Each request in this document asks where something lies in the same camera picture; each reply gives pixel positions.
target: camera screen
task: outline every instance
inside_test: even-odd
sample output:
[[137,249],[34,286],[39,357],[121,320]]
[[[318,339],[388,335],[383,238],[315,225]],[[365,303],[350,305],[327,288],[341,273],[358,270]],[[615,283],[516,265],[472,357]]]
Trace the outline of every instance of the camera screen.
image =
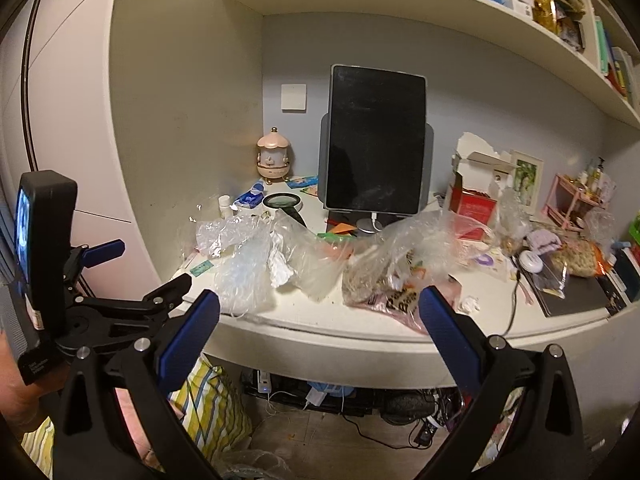
[[18,254],[18,262],[24,274],[24,279],[29,281],[29,220],[31,204],[29,197],[23,189],[18,194],[17,221],[15,227],[15,250]]

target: white desk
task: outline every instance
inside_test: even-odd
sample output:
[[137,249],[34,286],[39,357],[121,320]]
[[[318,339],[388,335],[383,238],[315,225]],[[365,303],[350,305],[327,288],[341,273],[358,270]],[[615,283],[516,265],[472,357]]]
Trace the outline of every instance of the white desk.
[[[269,192],[289,191],[274,184]],[[327,212],[313,196],[300,193],[300,214],[314,232],[325,231]],[[204,261],[197,256],[188,268]],[[214,267],[193,279],[191,303],[212,288]],[[186,272],[179,270],[175,276]],[[462,297],[475,296],[480,310],[471,317],[485,334],[503,333],[511,315],[514,282],[460,269],[453,276],[462,284]],[[526,280],[522,283],[528,288]],[[255,320],[221,316],[205,352],[239,365],[305,380],[369,388],[427,388],[451,386],[453,381],[435,345],[382,314],[342,304],[340,283],[322,303],[314,303],[289,285],[274,292],[275,307],[255,313]],[[569,356],[592,346],[598,327],[607,323],[607,311],[547,318],[534,294],[526,303],[518,288],[518,307],[508,340],[512,346],[543,349],[561,344]]]

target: light switch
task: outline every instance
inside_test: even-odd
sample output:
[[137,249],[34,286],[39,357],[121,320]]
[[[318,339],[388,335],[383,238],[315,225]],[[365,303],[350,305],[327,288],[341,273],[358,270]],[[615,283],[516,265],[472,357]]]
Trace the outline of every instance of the light switch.
[[306,110],[306,85],[282,85],[282,109]]

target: yellow striped bag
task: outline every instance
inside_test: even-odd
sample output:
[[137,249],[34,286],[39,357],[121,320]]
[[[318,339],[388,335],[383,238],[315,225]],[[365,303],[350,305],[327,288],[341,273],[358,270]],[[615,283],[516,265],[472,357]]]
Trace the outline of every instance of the yellow striped bag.
[[[251,421],[238,390],[222,367],[212,366],[204,354],[169,399],[184,413],[184,429],[210,462],[217,452],[230,450],[251,434]],[[22,439],[24,450],[49,478],[53,435],[53,424],[47,419]]]

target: purple cloth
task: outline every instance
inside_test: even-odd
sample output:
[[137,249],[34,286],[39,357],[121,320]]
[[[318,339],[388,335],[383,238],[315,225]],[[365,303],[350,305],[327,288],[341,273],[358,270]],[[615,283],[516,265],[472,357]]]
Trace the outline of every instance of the purple cloth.
[[560,238],[546,229],[530,232],[527,235],[527,242],[529,243],[531,252],[536,254],[557,251],[562,246]]

